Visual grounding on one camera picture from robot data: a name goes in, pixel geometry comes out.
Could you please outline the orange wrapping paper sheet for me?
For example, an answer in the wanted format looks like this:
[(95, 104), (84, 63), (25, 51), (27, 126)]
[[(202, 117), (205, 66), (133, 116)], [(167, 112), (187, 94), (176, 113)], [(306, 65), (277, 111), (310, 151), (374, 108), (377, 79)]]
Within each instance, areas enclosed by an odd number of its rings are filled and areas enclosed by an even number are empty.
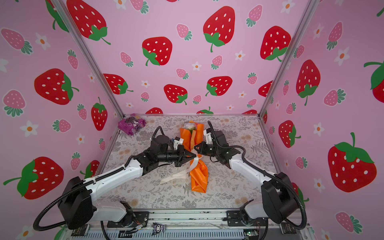
[[(184, 124), (180, 129), (181, 138), (185, 150), (193, 152), (194, 147), (201, 144), (204, 140), (204, 124), (197, 124), (196, 122), (189, 121)], [(199, 193), (206, 193), (208, 186), (209, 172), (206, 164), (201, 160), (202, 155), (198, 154), (199, 161), (194, 164), (190, 162), (190, 166), (196, 165), (196, 167), (190, 171), (191, 176), (191, 190)]]

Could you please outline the white ribbon strip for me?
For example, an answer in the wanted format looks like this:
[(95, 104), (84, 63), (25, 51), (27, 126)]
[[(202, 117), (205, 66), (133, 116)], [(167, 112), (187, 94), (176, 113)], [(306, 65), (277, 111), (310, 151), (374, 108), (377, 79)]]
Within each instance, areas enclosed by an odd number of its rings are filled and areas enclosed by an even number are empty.
[(190, 172), (191, 172), (192, 170), (194, 170), (194, 169), (197, 167), (197, 165), (198, 165), (198, 163), (199, 163), (199, 160), (200, 160), (201, 158), (202, 158), (202, 155), (201, 155), (201, 154), (198, 154), (198, 155), (191, 161), (192, 164), (189, 166), (188, 169), (183, 170), (183, 171), (181, 171), (181, 172), (179, 172), (179, 173), (173, 174), (173, 175), (171, 175), (171, 176), (169, 176), (169, 177), (167, 177), (167, 178), (163, 178), (163, 179), (161, 180), (160, 184), (165, 184), (165, 183), (170, 182), (170, 181), (175, 180), (175, 179), (187, 179), (188, 176), (189, 176), (189, 174), (190, 174)]

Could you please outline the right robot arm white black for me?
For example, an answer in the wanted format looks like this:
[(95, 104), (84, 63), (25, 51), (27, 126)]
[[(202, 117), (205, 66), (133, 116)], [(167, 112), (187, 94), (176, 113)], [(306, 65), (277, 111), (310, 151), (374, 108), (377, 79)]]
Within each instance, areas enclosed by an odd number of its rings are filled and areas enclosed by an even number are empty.
[(204, 130), (206, 140), (194, 147), (203, 156), (213, 157), (217, 162), (243, 175), (256, 184), (262, 194), (260, 202), (249, 201), (240, 207), (240, 221), (251, 225), (257, 219), (272, 220), (276, 224), (286, 222), (297, 230), (307, 226), (308, 218), (303, 202), (293, 188), (290, 178), (261, 169), (247, 160), (246, 149), (230, 146), (223, 132), (216, 131), (210, 121)]

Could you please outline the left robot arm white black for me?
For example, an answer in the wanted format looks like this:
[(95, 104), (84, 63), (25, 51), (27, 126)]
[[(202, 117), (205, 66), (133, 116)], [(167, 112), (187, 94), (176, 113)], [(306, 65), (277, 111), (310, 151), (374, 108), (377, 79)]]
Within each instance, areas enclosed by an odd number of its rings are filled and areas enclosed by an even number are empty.
[[(125, 182), (144, 176), (158, 167), (181, 167), (198, 159), (196, 154), (184, 148), (180, 138), (171, 140), (165, 134), (154, 133), (150, 147), (138, 155), (130, 156), (124, 165), (84, 180), (78, 177), (71, 179), (63, 194), (37, 216), (33, 228), (35, 231), (47, 231), (66, 225), (70, 230), (75, 230), (89, 222), (114, 222), (129, 227), (138, 222), (138, 218), (127, 202), (103, 205), (98, 199)], [(59, 207), (64, 221), (40, 226), (43, 216), (54, 206)]]

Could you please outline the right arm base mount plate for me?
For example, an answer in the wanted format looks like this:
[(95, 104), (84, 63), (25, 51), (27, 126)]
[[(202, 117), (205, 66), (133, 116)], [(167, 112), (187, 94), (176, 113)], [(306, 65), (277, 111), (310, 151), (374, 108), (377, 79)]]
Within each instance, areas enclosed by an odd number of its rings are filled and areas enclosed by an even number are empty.
[(251, 219), (244, 211), (240, 210), (226, 211), (224, 221), (230, 227), (265, 227), (267, 225), (266, 219)]

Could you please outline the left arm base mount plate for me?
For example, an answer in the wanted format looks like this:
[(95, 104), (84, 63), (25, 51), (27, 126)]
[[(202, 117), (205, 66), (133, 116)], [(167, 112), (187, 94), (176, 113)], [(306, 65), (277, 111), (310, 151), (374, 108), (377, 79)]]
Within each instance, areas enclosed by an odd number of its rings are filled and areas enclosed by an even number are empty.
[(119, 222), (108, 221), (107, 228), (136, 228), (146, 227), (148, 224), (150, 212), (127, 213)]

